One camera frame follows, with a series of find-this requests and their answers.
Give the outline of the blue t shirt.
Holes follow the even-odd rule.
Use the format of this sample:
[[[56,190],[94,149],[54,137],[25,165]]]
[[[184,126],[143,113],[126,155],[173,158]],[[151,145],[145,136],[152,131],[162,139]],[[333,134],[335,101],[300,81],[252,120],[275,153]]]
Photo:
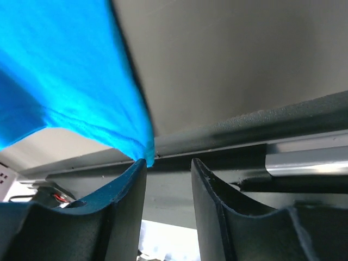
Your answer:
[[[154,134],[110,1],[1,1],[1,148],[65,128],[154,163]]]

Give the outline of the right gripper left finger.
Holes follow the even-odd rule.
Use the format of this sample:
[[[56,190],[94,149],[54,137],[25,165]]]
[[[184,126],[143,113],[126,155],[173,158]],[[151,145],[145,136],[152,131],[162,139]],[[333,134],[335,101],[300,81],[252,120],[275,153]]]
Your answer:
[[[146,162],[64,208],[1,204],[1,260],[135,260]]]

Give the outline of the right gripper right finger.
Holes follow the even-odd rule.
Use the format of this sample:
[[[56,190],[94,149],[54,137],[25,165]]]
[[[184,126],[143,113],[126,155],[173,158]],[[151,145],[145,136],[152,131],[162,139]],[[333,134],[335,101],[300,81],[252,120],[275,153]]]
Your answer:
[[[347,210],[295,204],[274,209],[191,162],[202,260],[347,260]]]

